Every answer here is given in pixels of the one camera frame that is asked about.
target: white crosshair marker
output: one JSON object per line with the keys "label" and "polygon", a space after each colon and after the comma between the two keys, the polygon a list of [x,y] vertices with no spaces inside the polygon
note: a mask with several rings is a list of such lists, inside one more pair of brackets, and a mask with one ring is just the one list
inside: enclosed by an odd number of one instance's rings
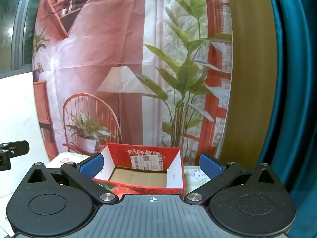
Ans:
{"label": "white crosshair marker", "polygon": [[154,202],[157,202],[157,201],[159,201],[157,198],[150,198],[148,201],[150,201],[150,202],[152,202],[152,203],[154,203]]}

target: printed backdrop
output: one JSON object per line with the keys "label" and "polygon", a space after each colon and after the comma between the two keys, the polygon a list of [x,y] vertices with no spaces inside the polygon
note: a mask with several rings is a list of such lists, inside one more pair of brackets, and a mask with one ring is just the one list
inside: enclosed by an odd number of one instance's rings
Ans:
{"label": "printed backdrop", "polygon": [[229,0],[41,0],[34,95],[47,154],[105,142],[214,155],[232,71]]}

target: gray ribbed surface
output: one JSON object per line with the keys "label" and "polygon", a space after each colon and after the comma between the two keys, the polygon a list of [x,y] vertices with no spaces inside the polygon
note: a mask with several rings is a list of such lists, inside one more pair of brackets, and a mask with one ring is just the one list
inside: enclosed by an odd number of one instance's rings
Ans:
{"label": "gray ribbed surface", "polygon": [[188,205],[178,195],[155,195],[154,203],[151,198],[126,195],[117,205],[102,206],[88,225],[65,238],[237,237],[216,226],[203,207]]}

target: metal screw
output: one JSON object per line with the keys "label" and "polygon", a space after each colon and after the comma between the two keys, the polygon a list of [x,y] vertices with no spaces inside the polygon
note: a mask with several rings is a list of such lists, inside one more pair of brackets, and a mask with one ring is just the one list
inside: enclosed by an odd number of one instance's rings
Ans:
{"label": "metal screw", "polygon": [[104,193],[100,195],[100,199],[103,201],[112,201],[116,198],[116,196],[112,193]]}
{"label": "metal screw", "polygon": [[200,201],[202,200],[202,195],[199,194],[199,193],[189,193],[187,195],[187,198],[190,200],[190,201]]}

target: white pleated lampshade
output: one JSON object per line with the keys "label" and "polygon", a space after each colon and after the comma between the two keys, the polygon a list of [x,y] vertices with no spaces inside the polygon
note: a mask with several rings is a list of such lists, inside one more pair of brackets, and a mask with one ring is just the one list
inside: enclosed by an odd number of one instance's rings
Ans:
{"label": "white pleated lampshade", "polygon": [[128,66],[112,67],[98,88],[100,92],[154,94],[145,87]]}

